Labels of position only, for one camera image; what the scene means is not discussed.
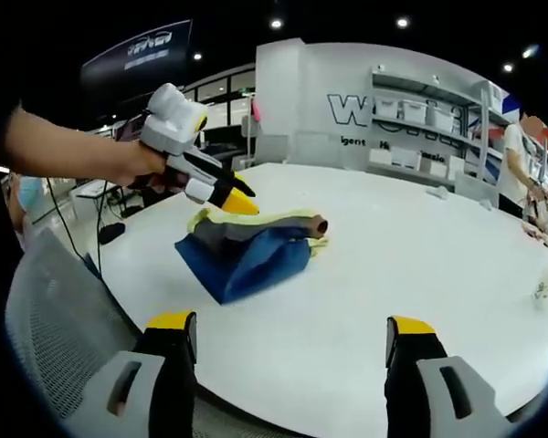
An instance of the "black ceiling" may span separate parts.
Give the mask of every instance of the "black ceiling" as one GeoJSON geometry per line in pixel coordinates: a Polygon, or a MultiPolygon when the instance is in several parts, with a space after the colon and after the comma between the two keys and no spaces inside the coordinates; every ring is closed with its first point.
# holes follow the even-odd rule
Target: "black ceiling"
{"type": "Polygon", "coordinates": [[[522,13],[515,6],[496,11],[447,3],[446,7],[434,4],[435,9],[444,8],[434,13],[426,7],[380,10],[384,3],[327,3],[330,5],[301,0],[240,0],[220,2],[219,6],[211,2],[163,7],[131,4],[134,6],[65,15],[51,10],[44,20],[25,22],[23,27],[27,44],[21,63],[27,106],[60,124],[94,127],[97,121],[86,118],[81,110],[81,64],[138,33],[192,18],[189,48],[204,57],[200,62],[189,61],[184,83],[253,62],[256,46],[275,40],[300,37],[307,43],[365,42],[428,53],[475,71],[514,94],[528,112],[548,124],[548,8],[522,13]],[[283,18],[282,29],[269,28],[273,16],[283,18]],[[411,26],[397,29],[399,16],[409,17],[411,26]],[[539,44],[539,52],[522,59],[522,51],[530,44],[539,44]],[[512,73],[502,71],[505,62],[514,63],[512,73]]]}

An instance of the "blue cloth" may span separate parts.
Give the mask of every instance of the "blue cloth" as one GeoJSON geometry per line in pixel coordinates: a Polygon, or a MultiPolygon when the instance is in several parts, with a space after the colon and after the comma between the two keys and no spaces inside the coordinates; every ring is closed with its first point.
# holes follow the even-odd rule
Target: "blue cloth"
{"type": "Polygon", "coordinates": [[[216,256],[194,235],[174,244],[193,274],[219,304],[227,304],[294,276],[309,263],[304,228],[267,228],[231,254],[216,256]]]}
{"type": "Polygon", "coordinates": [[[34,176],[21,176],[20,189],[16,194],[18,203],[25,212],[37,201],[43,192],[43,181],[34,176]]]}

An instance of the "white round table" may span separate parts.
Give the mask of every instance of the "white round table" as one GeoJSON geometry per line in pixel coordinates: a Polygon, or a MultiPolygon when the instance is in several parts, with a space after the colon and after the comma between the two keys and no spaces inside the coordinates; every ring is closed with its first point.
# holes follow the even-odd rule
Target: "white round table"
{"type": "Polygon", "coordinates": [[[431,324],[503,414],[548,382],[548,302],[531,300],[548,248],[520,221],[363,172],[264,164],[243,175],[263,214],[311,208],[329,220],[328,246],[294,278],[219,306],[174,249],[200,208],[181,194],[126,220],[101,249],[111,293],[140,329],[166,311],[197,313],[204,387],[298,433],[383,436],[391,315],[431,324]]]}

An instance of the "folded cloth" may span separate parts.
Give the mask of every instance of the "folded cloth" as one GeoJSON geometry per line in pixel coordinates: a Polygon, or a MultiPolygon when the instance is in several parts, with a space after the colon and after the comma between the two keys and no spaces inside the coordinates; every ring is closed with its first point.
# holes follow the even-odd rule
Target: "folded cloth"
{"type": "Polygon", "coordinates": [[[211,296],[226,304],[302,271],[326,244],[327,227],[307,211],[251,217],[204,209],[174,246],[211,296]]]}

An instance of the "glass window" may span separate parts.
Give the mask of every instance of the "glass window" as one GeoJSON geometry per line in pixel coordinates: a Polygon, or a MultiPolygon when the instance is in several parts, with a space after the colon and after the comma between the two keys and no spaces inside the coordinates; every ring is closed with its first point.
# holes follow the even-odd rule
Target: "glass window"
{"type": "Polygon", "coordinates": [[[199,87],[199,101],[221,96],[227,92],[227,78],[216,80],[207,85],[199,87]]]}
{"type": "Polygon", "coordinates": [[[227,104],[210,105],[207,112],[206,130],[227,126],[227,104]]]}
{"type": "Polygon", "coordinates": [[[231,124],[241,125],[241,119],[248,115],[248,100],[246,98],[231,101],[231,124]]]}
{"type": "Polygon", "coordinates": [[[186,93],[183,93],[188,100],[195,100],[195,89],[190,89],[186,93]]]}
{"type": "Polygon", "coordinates": [[[231,92],[235,93],[241,89],[256,87],[256,70],[247,71],[231,77],[231,92]]]}

